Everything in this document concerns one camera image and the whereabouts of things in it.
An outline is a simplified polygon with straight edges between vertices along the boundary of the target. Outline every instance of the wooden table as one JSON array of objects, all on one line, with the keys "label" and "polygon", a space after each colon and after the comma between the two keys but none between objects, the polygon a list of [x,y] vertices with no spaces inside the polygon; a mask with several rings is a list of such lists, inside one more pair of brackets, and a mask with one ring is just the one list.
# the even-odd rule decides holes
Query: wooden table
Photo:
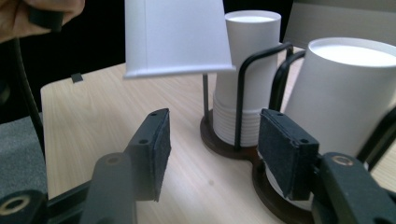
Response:
[{"label": "wooden table", "polygon": [[[290,72],[292,84],[301,66]],[[138,202],[139,223],[280,223],[262,204],[248,161],[226,159],[205,148],[201,75],[123,80],[120,64],[41,90],[49,197],[92,177],[96,161],[125,149],[146,115],[170,109],[172,152],[158,203]],[[216,75],[209,75],[209,104]],[[382,186],[396,190],[396,150],[373,172]]]}]

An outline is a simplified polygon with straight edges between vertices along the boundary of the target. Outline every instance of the gray wall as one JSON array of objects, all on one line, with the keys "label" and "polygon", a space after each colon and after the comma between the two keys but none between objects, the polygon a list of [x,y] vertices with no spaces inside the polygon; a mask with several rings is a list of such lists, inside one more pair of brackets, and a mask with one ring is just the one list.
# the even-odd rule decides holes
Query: gray wall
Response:
[{"label": "gray wall", "polygon": [[348,36],[396,46],[396,0],[295,0],[284,41]]}]

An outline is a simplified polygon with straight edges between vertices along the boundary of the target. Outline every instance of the brown holder base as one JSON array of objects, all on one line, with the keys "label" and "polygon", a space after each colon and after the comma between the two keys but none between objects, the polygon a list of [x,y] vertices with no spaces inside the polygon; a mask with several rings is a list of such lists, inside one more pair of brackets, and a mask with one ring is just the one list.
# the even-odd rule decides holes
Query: brown holder base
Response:
[{"label": "brown holder base", "polygon": [[253,186],[264,205],[278,218],[289,224],[314,223],[312,214],[294,206],[283,199],[271,186],[265,173],[265,166],[260,159],[256,147],[241,147],[236,151],[234,146],[223,142],[213,130],[213,111],[209,113],[209,120],[205,117],[200,125],[201,137],[208,148],[221,156],[250,161],[253,165]]}]

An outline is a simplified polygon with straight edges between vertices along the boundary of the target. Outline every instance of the table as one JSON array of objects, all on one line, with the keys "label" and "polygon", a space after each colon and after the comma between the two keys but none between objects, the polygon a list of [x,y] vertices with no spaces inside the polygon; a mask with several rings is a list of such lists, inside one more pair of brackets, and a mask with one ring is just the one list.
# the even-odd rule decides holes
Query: table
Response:
[{"label": "table", "polygon": [[[288,99],[302,62],[290,71]],[[92,177],[102,156],[121,152],[146,115],[170,109],[172,152],[158,203],[138,202],[139,223],[281,223],[262,204],[251,180],[251,163],[226,159],[205,148],[202,75],[123,80],[119,64],[50,83],[41,90],[49,197]],[[216,75],[209,75],[209,104]],[[396,149],[373,175],[396,190]]]}]

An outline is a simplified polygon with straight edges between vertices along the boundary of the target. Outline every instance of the gray fabric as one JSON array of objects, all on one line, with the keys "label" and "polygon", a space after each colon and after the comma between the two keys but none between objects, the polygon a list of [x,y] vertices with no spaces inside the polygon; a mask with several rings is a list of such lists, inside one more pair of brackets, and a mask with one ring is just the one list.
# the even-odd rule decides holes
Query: gray fabric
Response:
[{"label": "gray fabric", "polygon": [[0,124],[0,198],[25,189],[47,193],[44,157],[29,117]]}]

